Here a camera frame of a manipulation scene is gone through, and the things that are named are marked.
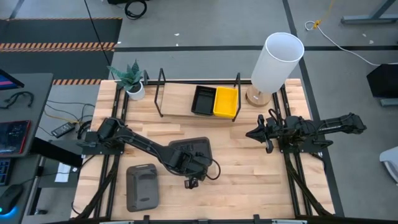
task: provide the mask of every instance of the gray floor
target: gray floor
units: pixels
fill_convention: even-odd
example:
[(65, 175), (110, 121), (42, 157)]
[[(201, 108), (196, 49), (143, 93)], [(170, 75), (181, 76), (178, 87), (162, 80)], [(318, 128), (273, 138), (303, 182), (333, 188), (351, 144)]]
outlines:
[[(11, 15), (17, 0), (0, 1), (0, 18)], [(101, 0), (87, 0), (93, 17), (124, 17), (123, 9)], [(369, 14), (382, 0), (336, 0), (321, 27), (341, 45), (396, 45), (397, 24), (343, 26), (341, 16)], [(289, 0), (298, 36), (306, 46), (331, 46), (317, 30), (307, 32), (303, 24), (320, 19), (327, 0)], [(395, 3), (388, 13), (398, 13)], [(82, 0), (25, 0), (17, 17), (88, 17)], [(151, 0), (147, 14), (137, 21), (123, 19), (117, 47), (175, 47), (206, 45), (262, 45), (273, 32), (289, 32), (280, 0)], [(375, 63), (398, 62), (396, 51), (359, 52)], [(116, 52), (112, 65), (125, 69), (137, 59), (151, 78), (165, 70), (167, 78), (234, 78), (237, 72), (250, 77), (257, 50)], [(345, 52), (306, 52), (305, 63), (321, 118), (349, 112), (359, 114), (368, 130), (362, 135), (330, 134), (333, 169), (347, 217), (398, 220), (398, 189), (378, 162), (379, 153), (398, 145), (395, 138), (397, 108), (381, 108), (371, 94), (365, 76), (374, 67)], [(301, 78), (297, 67), (291, 77)], [(97, 86), (55, 86), (50, 99), (94, 103)], [(54, 105), (76, 115), (81, 106)], [(49, 113), (66, 116), (52, 110)], [(41, 127), (53, 130), (62, 121), (42, 118)], [(38, 136), (49, 137), (42, 131)], [(69, 217), (75, 189), (43, 192), (39, 207), (46, 216), (26, 217), (24, 223), (45, 223)], [(50, 203), (62, 194), (58, 203)]]

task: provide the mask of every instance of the lamp base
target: lamp base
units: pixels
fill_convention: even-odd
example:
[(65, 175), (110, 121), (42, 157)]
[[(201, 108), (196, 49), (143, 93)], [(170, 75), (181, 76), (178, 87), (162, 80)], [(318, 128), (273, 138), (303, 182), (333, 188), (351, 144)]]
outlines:
[(246, 92), (246, 100), (255, 107), (262, 107), (268, 104), (272, 98), (272, 94), (260, 92), (254, 85), (251, 85)]

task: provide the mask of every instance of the wooden table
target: wooden table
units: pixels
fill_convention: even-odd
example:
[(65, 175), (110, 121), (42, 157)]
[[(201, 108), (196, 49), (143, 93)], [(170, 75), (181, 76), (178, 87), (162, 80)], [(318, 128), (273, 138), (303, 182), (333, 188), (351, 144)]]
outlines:
[[(184, 188), (184, 177), (172, 175), (158, 160), (134, 147), (127, 146), (121, 156), (114, 193), (112, 220), (142, 220), (150, 215), (151, 220), (195, 219), (252, 219), (293, 218), (289, 184), (283, 155), (274, 142), (274, 152), (267, 154), (265, 145), (245, 136), (257, 127), (257, 116), (269, 117), (271, 101), (263, 108), (255, 108), (244, 99), (248, 85), (242, 85), (242, 107), (233, 123), (230, 119), (202, 116), (167, 116), (161, 118), (154, 104), (156, 86), (146, 86), (146, 96), (141, 101), (129, 100), (126, 124), (133, 131), (163, 145), (186, 138), (208, 137), (214, 159), (221, 165), (221, 177), (206, 179), (193, 190)], [(98, 129), (102, 120), (111, 116), (116, 84), (102, 81), (91, 128)], [(310, 119), (307, 102), (299, 79), (286, 81), (286, 91), (293, 115)], [(159, 105), (162, 104), (163, 86), (159, 90)], [(119, 101), (121, 108), (123, 97)], [(302, 154), (302, 164), (308, 188), (318, 201), (331, 213), (334, 212), (331, 196), (323, 170), (323, 164), (309, 154)], [(98, 189), (103, 156), (96, 156), (81, 171), (74, 206), (77, 211), (91, 200)], [(153, 210), (130, 213), (126, 209), (126, 170), (130, 166), (153, 163), (159, 175), (160, 203)], [(209, 174), (216, 175), (216, 166)], [(301, 211), (304, 211), (302, 194), (297, 187)], [(101, 216), (105, 214), (108, 193), (103, 197)]]

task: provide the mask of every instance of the phone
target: phone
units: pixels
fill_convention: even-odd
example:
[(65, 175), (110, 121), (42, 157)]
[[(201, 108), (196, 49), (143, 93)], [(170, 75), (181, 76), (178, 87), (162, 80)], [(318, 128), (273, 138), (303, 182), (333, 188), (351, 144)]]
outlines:
[(126, 183), (129, 212), (153, 209), (159, 205), (159, 184), (155, 165), (129, 167), (126, 172)]
[(0, 156), (22, 153), (29, 127), (30, 121), (0, 123)]

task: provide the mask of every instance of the yellow bin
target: yellow bin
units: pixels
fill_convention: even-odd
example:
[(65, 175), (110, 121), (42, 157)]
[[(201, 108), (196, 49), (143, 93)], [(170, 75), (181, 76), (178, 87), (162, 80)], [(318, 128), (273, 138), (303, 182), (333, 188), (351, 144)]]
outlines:
[(233, 119), (238, 107), (238, 90), (234, 88), (217, 87), (213, 113), (215, 116)]

